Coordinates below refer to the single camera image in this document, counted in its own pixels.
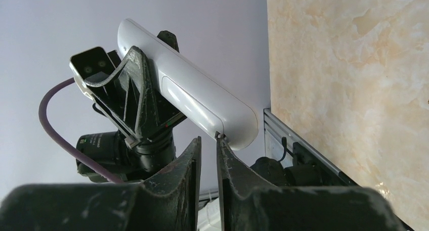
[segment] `purple cable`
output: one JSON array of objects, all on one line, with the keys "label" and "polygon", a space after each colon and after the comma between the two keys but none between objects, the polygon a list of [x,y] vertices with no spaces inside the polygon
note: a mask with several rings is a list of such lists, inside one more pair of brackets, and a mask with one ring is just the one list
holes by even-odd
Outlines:
[{"label": "purple cable", "polygon": [[108,171],[106,168],[101,166],[99,163],[95,162],[90,157],[86,156],[81,151],[77,150],[75,147],[69,144],[52,128],[51,124],[49,123],[48,116],[47,116],[47,108],[48,108],[49,101],[58,91],[65,88],[66,86],[71,85],[72,83],[74,83],[74,79],[70,78],[60,83],[59,85],[53,87],[43,97],[39,106],[39,120],[43,129],[56,143],[58,143],[58,145],[64,148],[65,151],[67,151],[70,155],[72,155],[74,158],[79,160],[81,163],[88,166],[93,171],[95,171],[96,173],[100,174],[101,176],[105,177],[107,180],[113,183],[124,183],[119,177],[117,177],[116,175]]}]

